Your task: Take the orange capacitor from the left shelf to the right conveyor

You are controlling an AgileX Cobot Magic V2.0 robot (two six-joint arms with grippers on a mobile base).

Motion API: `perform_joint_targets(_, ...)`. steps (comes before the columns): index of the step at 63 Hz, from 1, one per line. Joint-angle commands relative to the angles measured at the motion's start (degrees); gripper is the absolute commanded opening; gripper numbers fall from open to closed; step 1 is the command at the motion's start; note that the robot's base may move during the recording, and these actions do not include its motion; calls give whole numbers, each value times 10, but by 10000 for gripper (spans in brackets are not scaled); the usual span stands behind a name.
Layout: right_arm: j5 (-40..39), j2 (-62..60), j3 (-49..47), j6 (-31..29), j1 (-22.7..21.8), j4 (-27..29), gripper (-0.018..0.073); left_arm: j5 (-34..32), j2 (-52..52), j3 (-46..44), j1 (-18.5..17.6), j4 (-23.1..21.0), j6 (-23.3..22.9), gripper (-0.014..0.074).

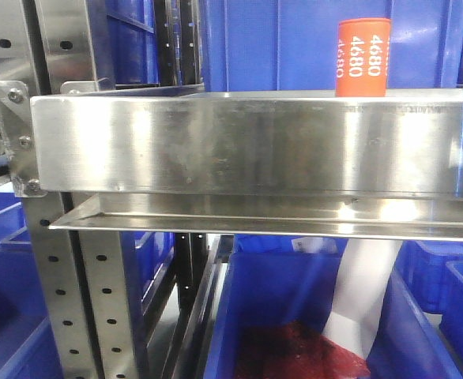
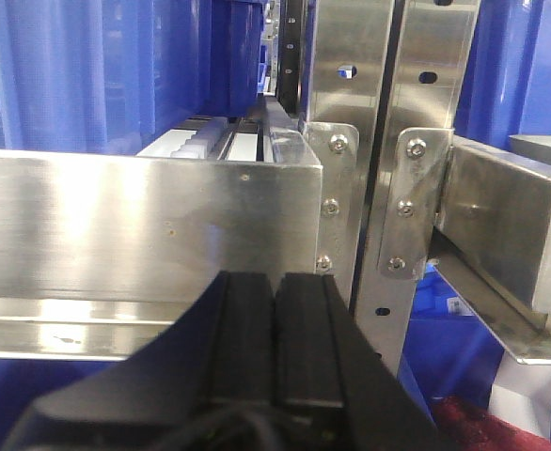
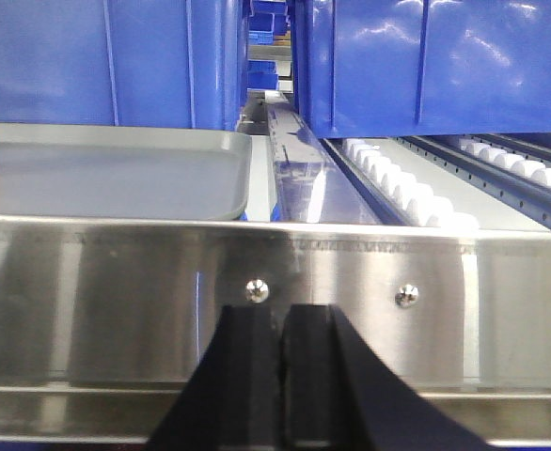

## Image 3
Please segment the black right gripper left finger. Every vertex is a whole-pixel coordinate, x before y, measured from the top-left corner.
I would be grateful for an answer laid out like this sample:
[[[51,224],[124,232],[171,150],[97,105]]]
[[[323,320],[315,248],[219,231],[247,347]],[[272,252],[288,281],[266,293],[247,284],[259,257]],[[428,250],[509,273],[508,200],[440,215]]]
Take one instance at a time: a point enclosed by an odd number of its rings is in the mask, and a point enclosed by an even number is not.
[[[277,450],[279,334],[265,305],[226,305],[197,369],[147,450]]]

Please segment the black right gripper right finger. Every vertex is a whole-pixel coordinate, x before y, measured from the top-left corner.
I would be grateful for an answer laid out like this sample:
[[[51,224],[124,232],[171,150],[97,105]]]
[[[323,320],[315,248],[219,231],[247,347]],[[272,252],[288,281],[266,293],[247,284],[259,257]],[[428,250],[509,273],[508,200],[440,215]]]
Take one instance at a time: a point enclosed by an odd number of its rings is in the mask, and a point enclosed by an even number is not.
[[[296,304],[284,329],[289,450],[488,450],[373,352],[334,305]]]

